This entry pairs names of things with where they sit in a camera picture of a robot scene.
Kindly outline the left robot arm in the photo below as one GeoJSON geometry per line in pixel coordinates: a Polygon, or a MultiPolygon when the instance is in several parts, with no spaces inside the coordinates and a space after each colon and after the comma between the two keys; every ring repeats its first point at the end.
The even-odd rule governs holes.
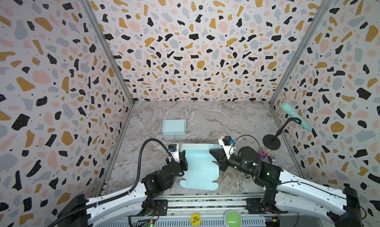
{"type": "Polygon", "coordinates": [[[74,197],[57,215],[58,227],[100,227],[125,216],[147,215],[155,207],[154,198],[170,189],[176,177],[188,170],[184,156],[167,161],[162,170],[147,175],[134,190],[123,189],[108,195],[74,197]]]}

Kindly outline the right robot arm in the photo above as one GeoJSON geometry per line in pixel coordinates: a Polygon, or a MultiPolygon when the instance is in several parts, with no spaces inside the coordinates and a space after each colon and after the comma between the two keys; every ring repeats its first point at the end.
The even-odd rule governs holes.
{"type": "Polygon", "coordinates": [[[362,226],[357,191],[351,187],[336,189],[298,177],[276,165],[263,162],[249,146],[235,154],[230,148],[210,150],[219,169],[234,168],[264,188],[261,204],[268,212],[297,212],[317,217],[336,227],[362,226]]]}

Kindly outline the mint paper box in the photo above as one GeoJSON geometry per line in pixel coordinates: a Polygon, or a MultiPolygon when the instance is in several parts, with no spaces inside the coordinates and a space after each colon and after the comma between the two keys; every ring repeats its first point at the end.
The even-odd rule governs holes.
{"type": "Polygon", "coordinates": [[[185,135],[186,120],[164,120],[162,125],[162,133],[164,136],[185,135]]]}

